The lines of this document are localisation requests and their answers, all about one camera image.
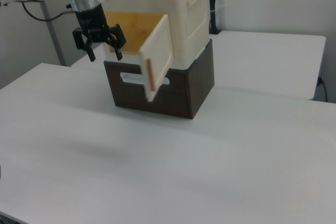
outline black cable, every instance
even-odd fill
[[[50,22],[50,21],[53,21],[53,20],[59,18],[60,16],[62,16],[62,15],[64,15],[64,14],[75,13],[75,12],[72,11],[72,10],[68,10],[68,11],[66,11],[66,12],[62,12],[62,13],[58,14],[56,17],[49,18],[49,19],[41,19],[41,18],[37,18],[37,17],[35,17],[33,14],[31,14],[31,13],[27,10],[27,7],[26,7],[25,3],[22,3],[22,6],[23,6],[23,9],[26,11],[26,13],[27,13],[30,17],[32,17],[33,19],[36,19],[36,20],[38,20],[38,21],[42,21],[42,22]]]
[[[325,93],[325,102],[328,102],[328,96],[327,96],[327,88],[326,88],[326,85],[324,84],[324,81],[321,80],[321,83],[324,87],[324,93]]]

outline orange edge strip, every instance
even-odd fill
[[[146,66],[147,66],[147,71],[148,71],[148,75],[149,75],[149,83],[151,85],[151,91],[155,92],[156,87],[155,87],[155,81],[154,81],[154,74],[153,74],[151,59],[146,59]]]

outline white wall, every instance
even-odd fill
[[[218,17],[221,29],[326,36],[321,74],[327,85],[329,101],[336,102],[336,0],[217,2],[225,6]],[[318,88],[317,98],[324,101],[322,87]]]
[[[42,17],[40,5],[27,4]],[[20,3],[0,8],[0,89],[40,63],[59,64],[47,25],[29,17]]]

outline cream wooden box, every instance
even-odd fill
[[[139,65],[148,101],[169,69],[188,69],[209,43],[206,0],[108,0],[103,8],[127,40],[121,61],[105,45],[106,61]]]

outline open box door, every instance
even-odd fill
[[[163,15],[139,50],[145,95],[152,102],[174,59],[168,15]]]

